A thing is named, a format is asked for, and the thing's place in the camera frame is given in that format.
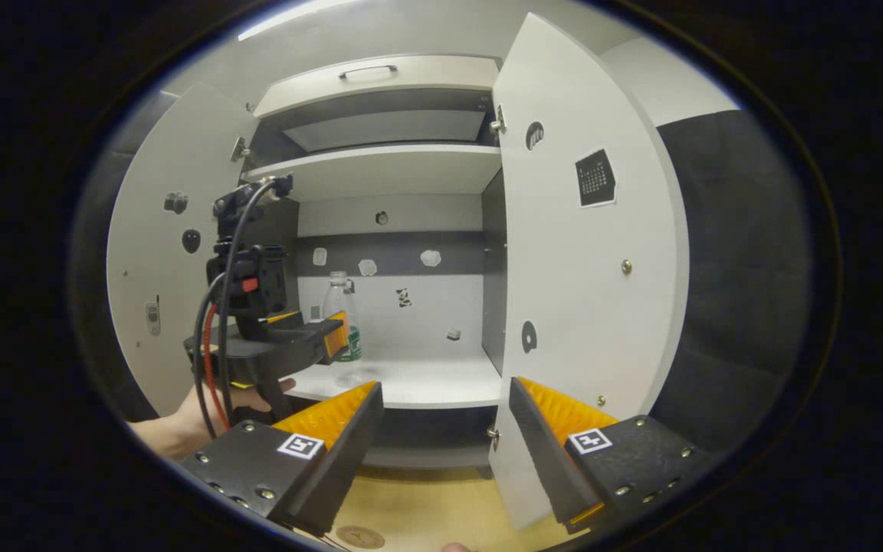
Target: cabinet door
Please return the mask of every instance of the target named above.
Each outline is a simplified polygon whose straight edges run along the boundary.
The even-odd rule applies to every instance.
[[[138,386],[161,416],[193,384],[182,342],[192,336],[217,241],[211,207],[238,184],[243,160],[231,161],[231,153],[239,136],[250,143],[257,125],[243,106],[196,84],[145,137],[118,192],[108,237],[111,317]],[[162,208],[170,192],[189,198],[182,214]],[[190,254],[182,235],[192,230],[200,242]],[[158,332],[149,310],[158,310]]]
[[[527,15],[494,101],[505,122],[508,249],[501,436],[490,462],[512,524],[522,528],[550,514],[550,503],[508,408],[510,378],[617,419],[648,412],[683,325],[687,225],[675,172],[645,112],[597,56],[554,25]],[[536,330],[529,352],[526,322]]]

